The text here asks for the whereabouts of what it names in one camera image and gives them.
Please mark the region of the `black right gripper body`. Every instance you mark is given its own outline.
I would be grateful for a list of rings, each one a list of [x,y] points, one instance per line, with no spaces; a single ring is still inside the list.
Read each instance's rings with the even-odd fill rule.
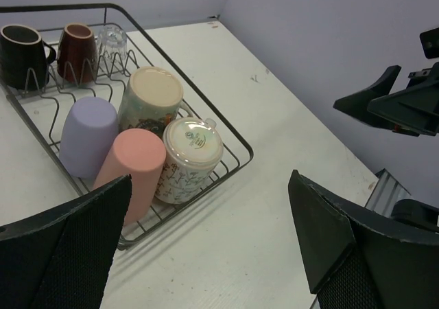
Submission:
[[[427,59],[439,58],[439,28],[422,32],[419,38],[425,57]]]

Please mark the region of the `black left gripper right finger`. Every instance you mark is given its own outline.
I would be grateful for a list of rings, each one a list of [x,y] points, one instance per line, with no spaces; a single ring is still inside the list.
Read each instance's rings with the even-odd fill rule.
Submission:
[[[297,170],[288,194],[321,308],[438,307],[438,233],[348,201]]]

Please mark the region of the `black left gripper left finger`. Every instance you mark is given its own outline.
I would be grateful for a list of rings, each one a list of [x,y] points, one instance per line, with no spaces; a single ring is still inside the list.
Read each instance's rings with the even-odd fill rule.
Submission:
[[[131,194],[120,176],[1,226],[1,307],[99,308]]]

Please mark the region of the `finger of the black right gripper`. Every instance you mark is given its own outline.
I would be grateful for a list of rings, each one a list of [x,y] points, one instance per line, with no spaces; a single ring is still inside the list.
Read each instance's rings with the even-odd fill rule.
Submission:
[[[368,112],[419,135],[438,134],[438,63],[421,83],[373,99]]]
[[[337,99],[333,104],[333,108],[363,124],[389,124],[388,120],[369,112],[368,105],[372,100],[389,94],[400,71],[401,66],[393,65],[388,67],[372,85]]]

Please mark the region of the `pink plastic cup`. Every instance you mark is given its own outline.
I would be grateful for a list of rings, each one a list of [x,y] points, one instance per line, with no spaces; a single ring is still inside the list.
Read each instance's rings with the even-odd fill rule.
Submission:
[[[147,214],[166,154],[162,140],[149,130],[131,128],[115,138],[93,187],[97,189],[122,175],[131,176],[132,190],[125,226]]]

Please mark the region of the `lavender plastic cup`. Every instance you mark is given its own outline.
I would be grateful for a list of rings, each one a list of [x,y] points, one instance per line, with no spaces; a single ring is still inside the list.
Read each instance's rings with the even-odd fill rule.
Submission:
[[[59,159],[70,175],[94,179],[117,134],[114,106],[99,97],[81,98],[65,120]]]

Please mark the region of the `white floral mug orange inside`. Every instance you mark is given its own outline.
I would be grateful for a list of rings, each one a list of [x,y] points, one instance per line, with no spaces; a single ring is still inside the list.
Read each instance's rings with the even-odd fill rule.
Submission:
[[[168,204],[190,201],[222,159],[224,144],[212,119],[183,117],[163,134],[167,156],[155,197]]]

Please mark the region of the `cream patterned large mug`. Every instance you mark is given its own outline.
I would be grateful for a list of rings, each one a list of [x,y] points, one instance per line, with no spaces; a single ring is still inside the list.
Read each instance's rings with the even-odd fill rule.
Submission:
[[[183,101],[183,95],[182,84],[167,70],[138,68],[131,74],[119,106],[119,132],[142,128],[162,137],[166,126],[176,119],[180,109],[193,116]]]

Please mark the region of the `brown ceramic mug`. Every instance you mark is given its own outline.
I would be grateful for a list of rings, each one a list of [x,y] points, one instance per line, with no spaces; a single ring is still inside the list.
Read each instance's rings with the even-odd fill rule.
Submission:
[[[97,48],[93,30],[82,23],[65,25],[58,45],[59,76],[68,82],[92,82],[97,69]]]

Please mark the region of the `black ceramic mug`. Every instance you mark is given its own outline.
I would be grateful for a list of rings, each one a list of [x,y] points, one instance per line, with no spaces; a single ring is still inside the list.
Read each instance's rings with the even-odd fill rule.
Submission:
[[[49,81],[49,65],[55,60],[55,49],[34,28],[20,24],[1,28],[1,77],[8,86],[43,89]]]

